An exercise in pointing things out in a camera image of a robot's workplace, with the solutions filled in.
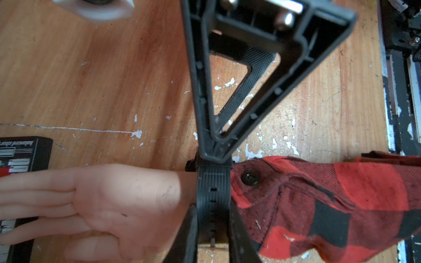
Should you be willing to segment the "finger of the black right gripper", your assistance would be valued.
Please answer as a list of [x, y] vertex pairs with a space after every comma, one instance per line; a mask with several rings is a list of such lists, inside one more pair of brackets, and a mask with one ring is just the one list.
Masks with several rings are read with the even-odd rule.
[[[331, 1], [181, 1], [200, 156], [216, 163], [353, 31], [356, 12]], [[218, 131], [209, 36], [229, 36], [276, 57]]]
[[247, 67], [247, 74], [244, 79], [215, 117], [215, 128], [220, 131], [266, 72], [276, 54], [216, 33], [209, 36], [209, 50], [216, 55], [221, 55], [223, 58], [239, 62]]

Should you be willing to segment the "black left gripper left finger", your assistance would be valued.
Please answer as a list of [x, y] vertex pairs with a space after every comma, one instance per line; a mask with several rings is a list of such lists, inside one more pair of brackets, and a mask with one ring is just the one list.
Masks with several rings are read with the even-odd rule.
[[197, 208], [191, 204], [163, 263], [197, 263]]

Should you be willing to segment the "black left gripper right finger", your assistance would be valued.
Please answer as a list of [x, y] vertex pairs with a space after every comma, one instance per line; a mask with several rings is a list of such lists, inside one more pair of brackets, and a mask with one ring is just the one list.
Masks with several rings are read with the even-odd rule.
[[262, 263], [234, 202], [230, 203], [228, 241], [230, 263]]

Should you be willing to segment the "black wrist watch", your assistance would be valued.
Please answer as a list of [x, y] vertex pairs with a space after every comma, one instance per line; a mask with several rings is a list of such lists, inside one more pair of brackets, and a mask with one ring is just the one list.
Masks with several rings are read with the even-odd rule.
[[232, 161], [220, 164], [205, 160], [197, 153], [185, 166], [187, 172], [197, 172], [196, 208], [198, 244], [215, 248], [227, 238], [231, 202], [230, 176]]

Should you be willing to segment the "mannequin hand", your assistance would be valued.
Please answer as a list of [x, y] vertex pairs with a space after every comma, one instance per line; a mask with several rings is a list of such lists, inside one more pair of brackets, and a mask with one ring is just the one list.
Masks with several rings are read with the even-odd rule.
[[197, 174], [123, 164], [19, 173], [1, 178], [1, 219], [32, 218], [1, 235], [13, 245], [51, 235], [70, 260], [143, 260], [173, 244], [196, 199]]

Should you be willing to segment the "red black plaid sleeve arm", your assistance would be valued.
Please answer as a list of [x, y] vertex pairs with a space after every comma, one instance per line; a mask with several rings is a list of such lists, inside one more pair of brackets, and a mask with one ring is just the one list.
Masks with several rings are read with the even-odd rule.
[[329, 263], [360, 263], [421, 231], [418, 156], [252, 159], [234, 165], [231, 195], [255, 249], [272, 259], [315, 249]]

